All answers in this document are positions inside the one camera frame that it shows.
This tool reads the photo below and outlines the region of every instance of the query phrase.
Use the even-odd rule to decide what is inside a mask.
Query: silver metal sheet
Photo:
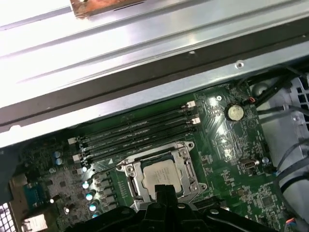
[[[309,0],[147,0],[81,20],[64,3],[1,6],[0,107],[309,16]]]
[[[143,90],[112,101],[107,101],[82,110],[70,112],[48,120],[24,127],[13,126],[11,130],[0,133],[0,147],[12,145],[30,138],[41,136],[63,128],[71,127],[100,117],[111,116],[129,109],[148,105],[193,90],[210,87],[239,78],[247,73],[272,67],[296,58],[309,55],[309,42],[297,44],[278,51],[243,60],[243,67],[236,63],[222,66],[178,81]]]

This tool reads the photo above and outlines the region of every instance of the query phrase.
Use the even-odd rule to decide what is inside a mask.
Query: metal frame
[[[0,133],[0,147],[12,145],[47,133],[90,120],[112,116],[136,107],[162,101],[197,89],[223,83],[242,75],[275,66],[309,55],[309,42],[290,46],[278,51],[243,60],[242,67],[231,63],[217,69],[192,75],[178,81],[170,82],[129,94],[111,101],[90,106],[81,110],[42,120],[33,124],[12,127]]]
[[[309,0],[147,0],[78,20],[61,2],[0,16],[0,107],[309,16]]]
[[[136,199],[135,189],[138,192],[138,196],[142,196],[143,202],[148,203],[151,201],[148,189],[143,186],[144,174],[141,168],[141,163],[146,160],[151,160],[154,157],[162,157],[166,154],[171,154],[174,158],[175,166],[181,171],[182,176],[180,182],[182,185],[182,196],[179,198],[179,202],[191,202],[198,194],[205,191],[207,186],[197,182],[197,176],[195,174],[190,151],[194,148],[193,142],[174,142],[168,145],[164,145],[155,149],[151,149],[145,152],[141,152],[121,161],[117,166],[122,165],[118,171],[125,172],[128,183],[131,183],[130,177],[133,178],[134,186],[129,185],[132,197]],[[138,208],[140,201],[134,200],[135,207]]]

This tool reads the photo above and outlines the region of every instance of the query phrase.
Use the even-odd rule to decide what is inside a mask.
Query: red wire
[[[294,218],[291,218],[291,219],[287,220],[285,223],[286,223],[286,224],[289,224],[289,223],[291,223],[291,222],[295,222]]]
[[[251,103],[255,103],[256,102],[255,98],[253,98],[253,97],[249,97],[249,101],[251,101]]]

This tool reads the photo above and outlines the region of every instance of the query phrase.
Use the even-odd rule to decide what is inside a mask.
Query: green circuit board
[[[132,154],[175,141],[191,141],[195,147],[190,157],[198,182],[207,185],[193,202],[216,196],[226,202],[230,211],[279,230],[284,225],[282,203],[272,186],[274,176],[266,171],[272,164],[262,126],[255,106],[242,104],[250,95],[247,84],[228,83],[200,90],[42,138],[25,149],[23,159],[40,174],[37,181],[43,185],[47,198],[62,196],[57,203],[57,225],[63,231],[92,217],[84,198],[87,190],[82,188],[91,175],[114,167]],[[192,109],[181,108],[192,101]],[[226,108],[231,104],[242,104],[241,120],[227,119]],[[199,117],[200,122],[188,127],[184,121],[194,117]],[[76,141],[69,145],[70,138]],[[81,164],[72,160],[81,149],[88,152],[91,161],[91,168],[85,173],[80,173]],[[56,164],[56,151],[61,153],[60,165]],[[257,165],[246,168],[241,160],[248,159],[254,159]],[[96,175],[93,188],[100,201],[100,213],[133,204],[127,177],[122,172],[111,170]],[[75,208],[72,214],[65,215],[61,209],[68,202]]]

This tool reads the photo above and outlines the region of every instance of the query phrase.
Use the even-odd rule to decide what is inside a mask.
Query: cpu socket
[[[155,185],[173,185],[179,202],[191,202],[205,191],[198,183],[190,151],[193,142],[174,142],[127,157],[117,170],[125,172],[137,209],[141,203],[155,201]]]

